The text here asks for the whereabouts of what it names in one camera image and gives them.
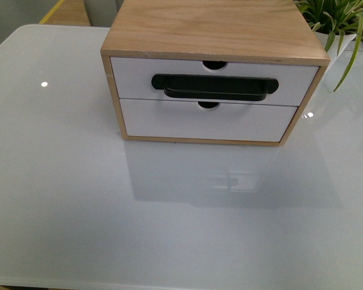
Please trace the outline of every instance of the wooden drawer box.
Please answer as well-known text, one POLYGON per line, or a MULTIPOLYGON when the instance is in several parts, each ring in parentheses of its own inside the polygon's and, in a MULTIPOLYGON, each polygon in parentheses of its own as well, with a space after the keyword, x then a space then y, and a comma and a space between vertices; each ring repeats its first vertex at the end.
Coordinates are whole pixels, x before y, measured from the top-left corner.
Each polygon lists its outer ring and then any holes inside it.
POLYGON ((101 49, 126 140, 277 146, 329 58, 291 0, 125 0, 101 49))

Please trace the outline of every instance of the green leaf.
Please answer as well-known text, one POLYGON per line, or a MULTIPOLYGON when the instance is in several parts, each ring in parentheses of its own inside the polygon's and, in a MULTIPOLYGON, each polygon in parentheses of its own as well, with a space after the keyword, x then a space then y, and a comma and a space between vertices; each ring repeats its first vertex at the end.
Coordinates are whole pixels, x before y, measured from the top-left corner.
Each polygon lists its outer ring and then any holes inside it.
POLYGON ((331 48, 334 40, 335 40, 335 34, 333 31, 331 31, 328 34, 327 43, 325 44, 325 47, 324 47, 326 52, 328 52, 328 50, 331 48))
POLYGON ((344 30, 339 29, 339 36, 340 36, 339 46, 338 46, 338 51, 336 53, 336 56, 339 56, 341 45, 342 45, 343 40, 344 40, 344 36, 345 36, 344 30))
POLYGON ((327 15, 329 17, 329 19, 331 20, 331 22, 332 22, 332 29, 331 30, 334 31, 335 28, 336 28, 336 20, 333 19, 332 16, 330 16, 330 14, 328 12, 326 12, 326 11, 323 11, 323 14, 327 15))
MULTIPOLYGON (((358 33, 361 35, 362 34, 362 30, 363 30, 363 14, 360 13, 359 14, 359 25, 358 25, 358 33)), ((348 73, 350 72, 351 68, 352 68, 352 65, 356 59, 356 56, 358 55, 358 51, 359 51, 359 46, 361 44, 361 40, 362 40, 362 37, 358 35, 356 37, 356 40, 355 40, 355 47, 353 49, 353 52, 352 52, 352 55, 351 55, 351 59, 347 65, 347 67, 345 68, 344 72, 343 72, 343 75, 342 77, 340 78, 340 81, 339 83, 336 85, 336 88, 333 90, 334 92, 336 92, 336 90, 340 87, 340 85, 343 83, 343 81, 345 80, 345 78, 347 77, 348 73)))

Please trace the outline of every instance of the potted plant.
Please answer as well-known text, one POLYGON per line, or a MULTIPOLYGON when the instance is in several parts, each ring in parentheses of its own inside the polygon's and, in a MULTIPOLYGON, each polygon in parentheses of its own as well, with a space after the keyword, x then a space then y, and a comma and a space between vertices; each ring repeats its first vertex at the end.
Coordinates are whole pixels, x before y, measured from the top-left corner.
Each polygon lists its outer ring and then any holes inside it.
POLYGON ((325 50, 332 59, 336 59, 344 50, 345 36, 352 34, 351 40, 356 37, 351 59, 333 90, 335 92, 350 72, 363 41, 363 0, 301 0, 294 3, 310 28, 314 32, 325 34, 325 50), (337 48, 333 53, 335 55, 330 52, 333 44, 337 48))

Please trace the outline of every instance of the black drawer handle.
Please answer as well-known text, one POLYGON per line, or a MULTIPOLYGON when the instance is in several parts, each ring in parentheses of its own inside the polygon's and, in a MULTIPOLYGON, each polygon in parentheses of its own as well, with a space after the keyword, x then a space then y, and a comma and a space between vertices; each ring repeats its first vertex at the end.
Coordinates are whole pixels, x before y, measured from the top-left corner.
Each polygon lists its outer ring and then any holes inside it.
POLYGON ((278 89, 276 79, 156 74, 152 86, 171 98, 259 102, 278 89))

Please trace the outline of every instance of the white plant pot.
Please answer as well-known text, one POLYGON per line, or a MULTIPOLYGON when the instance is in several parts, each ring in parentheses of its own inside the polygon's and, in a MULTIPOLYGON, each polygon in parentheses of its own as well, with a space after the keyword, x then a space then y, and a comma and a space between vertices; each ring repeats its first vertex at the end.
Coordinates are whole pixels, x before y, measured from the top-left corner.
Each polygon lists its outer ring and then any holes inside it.
MULTIPOLYGON (((321 42, 321 44, 325 47, 325 44, 327 43, 327 39, 328 39, 328 34, 319 33, 319 32, 314 32, 314 34, 316 35, 318 40, 321 42)), ((356 37, 356 34, 345 35, 343 38, 343 43, 341 44, 341 47, 340 47, 340 51, 338 53, 340 36, 336 35, 331 48, 327 52, 329 57, 331 58, 331 62, 329 63, 329 66, 328 66, 326 72, 331 68, 333 63, 338 59, 338 57, 344 51, 344 49, 347 47, 347 45, 355 39, 355 37, 356 37)))

